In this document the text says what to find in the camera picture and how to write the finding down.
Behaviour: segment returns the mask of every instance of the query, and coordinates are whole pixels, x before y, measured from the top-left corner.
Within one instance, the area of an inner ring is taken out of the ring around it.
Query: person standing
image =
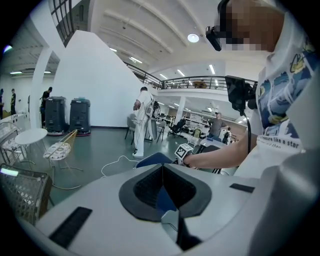
[[[11,116],[16,114],[16,94],[15,89],[11,90],[12,97],[11,97]]]
[[[4,89],[0,90],[0,120],[3,118],[3,107],[4,103],[2,102],[2,95],[4,94]]]
[[[149,105],[152,103],[154,97],[148,92],[147,87],[142,87],[140,89],[140,95],[136,99],[133,111],[136,116],[135,131],[134,131],[134,145],[135,151],[132,154],[134,158],[143,158],[144,157],[144,141],[146,134],[146,123],[149,117],[146,115],[146,110]]]
[[[219,137],[220,130],[228,128],[226,122],[221,119],[221,112],[216,113],[216,118],[210,119],[208,123],[210,125],[208,138],[212,138],[213,136]]]
[[[46,101],[50,97],[50,93],[52,92],[52,87],[49,87],[48,90],[45,90],[42,94],[41,99],[41,107],[40,107],[40,112],[41,112],[41,124],[42,127],[46,126]]]

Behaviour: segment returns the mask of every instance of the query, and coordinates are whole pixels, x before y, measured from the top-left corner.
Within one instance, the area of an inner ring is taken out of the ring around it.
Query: balcony
[[[205,76],[189,76],[179,77],[168,80],[160,80],[142,69],[135,67],[127,62],[124,62],[127,67],[136,75],[136,77],[148,86],[156,90],[168,89],[209,89],[218,91],[227,91],[226,79],[224,76],[205,75]],[[245,79],[246,83],[251,86],[257,81]]]

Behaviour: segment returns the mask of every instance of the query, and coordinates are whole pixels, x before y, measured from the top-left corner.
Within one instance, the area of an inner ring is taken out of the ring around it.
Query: ceiling beam
[[[113,49],[116,49],[117,50],[117,54],[119,53],[119,54],[121,54],[120,52],[118,52],[118,51],[121,51],[121,52],[124,52],[124,53],[126,53],[126,54],[128,54],[128,55],[130,55],[131,57],[134,57],[134,58],[136,58],[136,59],[138,59],[138,60],[140,60],[140,61],[143,61],[143,63],[144,64],[146,64],[146,65],[150,65],[150,63],[148,62],[148,61],[146,61],[144,58],[141,58],[140,56],[137,56],[137,55],[135,55],[135,54],[133,54],[132,52],[130,52],[130,51],[128,51],[128,50],[125,50],[125,49],[123,49],[123,48],[121,48],[121,47],[119,47],[119,46],[115,46],[115,45],[108,45],[110,48],[113,48]]]
[[[190,16],[190,18],[193,20],[194,24],[196,25],[196,28],[199,31],[199,35],[205,36],[206,35],[206,27],[201,24],[200,20],[198,17],[196,17],[193,14],[192,8],[190,7],[189,4],[186,3],[184,0],[177,0],[178,3],[181,5],[181,7],[186,11],[186,13]]]
[[[157,57],[155,57],[155,53],[152,52],[151,50],[149,49],[146,49],[145,46],[143,46],[142,44],[140,44],[138,41],[132,39],[131,37],[128,37],[124,34],[120,34],[110,28],[107,28],[107,27],[104,27],[104,26],[100,26],[100,32],[104,33],[104,34],[107,34],[107,35],[111,35],[111,36],[114,36],[114,37],[117,37],[119,39],[124,39],[125,41],[129,42],[130,44],[142,49],[143,51],[145,51],[146,53],[150,54],[152,56],[152,58],[156,59],[156,60],[159,60]]]
[[[156,16],[159,20],[161,20],[164,24],[166,24],[185,46],[189,45],[187,38],[180,32],[180,30],[174,25],[174,23],[166,15],[164,15],[158,9],[156,9],[153,5],[142,0],[131,1],[135,2],[138,5],[141,5],[143,8],[145,8],[154,16]]]
[[[148,36],[149,38],[151,38],[152,40],[154,40],[156,43],[158,43],[160,46],[162,46],[168,53],[172,54],[173,53],[173,49],[171,47],[169,47],[165,42],[163,42],[156,34],[154,34],[152,31],[146,29],[144,26],[142,26],[140,23],[125,17],[119,13],[116,13],[114,11],[111,10],[105,10],[103,13],[104,16],[107,17],[112,17],[115,19],[118,19],[120,21],[126,22],[128,25],[136,28],[137,30],[141,31],[143,34],[145,34],[146,36]]]

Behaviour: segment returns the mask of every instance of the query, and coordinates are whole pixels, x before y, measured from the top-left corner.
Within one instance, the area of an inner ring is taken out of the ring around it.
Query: wire basket
[[[0,184],[16,217],[32,225],[47,211],[52,180],[48,174],[16,168],[7,164],[1,170],[18,172],[17,176],[0,173]]]

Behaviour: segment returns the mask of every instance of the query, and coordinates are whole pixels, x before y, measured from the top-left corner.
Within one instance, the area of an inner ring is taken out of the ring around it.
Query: person in white clothing
[[[260,178],[267,167],[280,165],[304,150],[306,145],[295,130],[297,120],[291,122],[287,111],[311,84],[319,60],[308,36],[289,12],[262,0],[222,0],[218,12],[224,12],[233,38],[270,52],[259,74],[257,109],[250,119],[251,152],[248,154],[246,132],[238,142],[189,155],[184,163],[198,168],[239,166],[236,176]]]
[[[133,113],[136,116],[135,131],[134,131],[134,145],[135,151],[132,154],[135,158],[144,157],[144,141],[146,133],[146,123],[149,117],[146,115],[146,109],[151,104],[154,97],[148,92],[147,87],[140,89],[140,95],[136,99],[133,106]]]

